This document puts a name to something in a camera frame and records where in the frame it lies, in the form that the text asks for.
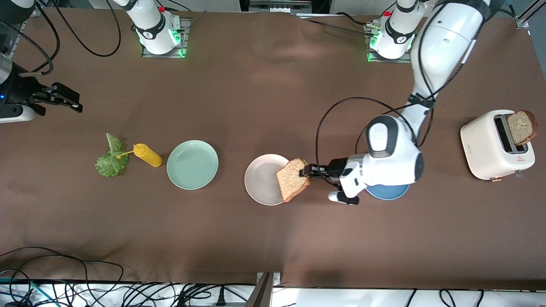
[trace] mustard bottle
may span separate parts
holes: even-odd
[[[159,167],[163,163],[163,159],[146,144],[135,144],[133,151],[124,152],[121,155],[117,155],[116,158],[120,159],[121,156],[130,154],[131,152],[153,167]]]

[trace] cable connector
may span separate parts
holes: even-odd
[[[225,306],[226,302],[224,299],[224,286],[220,288],[220,293],[218,294],[218,301],[216,302],[216,306]]]

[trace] toaster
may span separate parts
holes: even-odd
[[[485,113],[461,128],[461,141],[468,167],[474,176],[498,181],[530,168],[535,163],[531,142],[516,146],[506,117],[511,110]]]

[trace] brown tablecloth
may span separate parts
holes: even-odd
[[[533,142],[537,162],[522,179],[495,184],[472,177],[459,139],[462,125],[493,109],[528,109],[546,123],[544,77],[527,31],[511,20],[488,22],[442,91],[423,147],[425,173],[402,198],[363,192],[358,206],[336,204],[315,181],[290,203],[263,206],[243,182],[254,158],[314,162],[317,124],[333,103],[367,96],[403,105],[411,66],[368,63],[364,37],[284,13],[205,13],[186,58],[153,59],[140,57],[119,11],[121,48],[100,58],[48,13],[61,52],[54,73],[39,80],[78,91],[84,112],[46,106],[45,117],[0,125],[1,251],[41,245],[106,259],[127,267],[125,280],[252,282],[258,271],[281,271],[289,286],[545,288],[544,138]],[[109,11],[66,16],[92,50],[115,46]],[[322,20],[359,29],[344,17]],[[30,19],[25,32],[52,53],[43,18]],[[14,60],[29,70],[43,61],[23,40]],[[322,128],[321,163],[350,155],[362,127],[383,111],[361,101],[334,110]],[[126,148],[145,143],[165,161],[181,142],[204,140],[218,152],[218,173],[185,191],[165,165],[133,156],[121,176],[102,177],[94,163],[107,150],[106,132]],[[3,266],[37,254],[18,253]],[[55,259],[25,271],[84,277],[77,264]],[[117,274],[96,265],[89,277]]]

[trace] lettuce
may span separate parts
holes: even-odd
[[[121,159],[116,158],[117,155],[123,153],[121,150],[121,141],[111,135],[110,133],[106,134],[108,140],[108,146],[110,150],[105,153],[102,157],[97,159],[95,163],[95,168],[100,175],[106,177],[117,176],[120,170],[124,169],[129,162],[129,157],[127,155],[121,156]]]

